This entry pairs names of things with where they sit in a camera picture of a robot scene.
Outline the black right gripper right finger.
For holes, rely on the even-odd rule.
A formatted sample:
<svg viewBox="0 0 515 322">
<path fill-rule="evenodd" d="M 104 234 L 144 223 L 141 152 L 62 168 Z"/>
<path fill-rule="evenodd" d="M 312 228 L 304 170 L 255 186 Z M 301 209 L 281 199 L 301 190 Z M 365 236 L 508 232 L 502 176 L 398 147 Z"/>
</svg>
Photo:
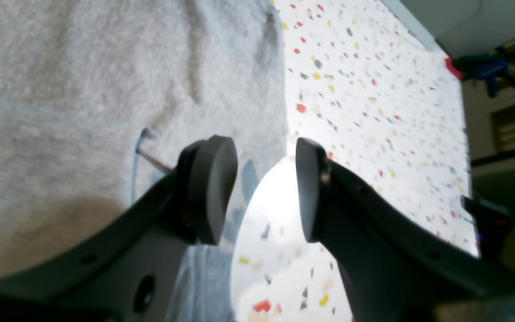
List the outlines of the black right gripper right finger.
<svg viewBox="0 0 515 322">
<path fill-rule="evenodd" d="M 515 322 L 515 271 L 433 236 L 311 139 L 295 166 L 304 236 L 335 258 L 357 322 Z"/>
</svg>

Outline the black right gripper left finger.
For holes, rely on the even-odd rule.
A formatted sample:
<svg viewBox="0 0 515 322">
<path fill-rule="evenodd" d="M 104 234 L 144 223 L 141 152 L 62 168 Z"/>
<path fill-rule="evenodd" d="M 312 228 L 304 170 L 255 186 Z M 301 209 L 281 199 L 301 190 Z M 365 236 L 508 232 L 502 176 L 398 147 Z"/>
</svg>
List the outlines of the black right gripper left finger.
<svg viewBox="0 0 515 322">
<path fill-rule="evenodd" d="M 1 278 L 0 322 L 162 322 L 188 247 L 220 241 L 237 172 L 232 138 L 188 145 L 115 222 Z"/>
</svg>

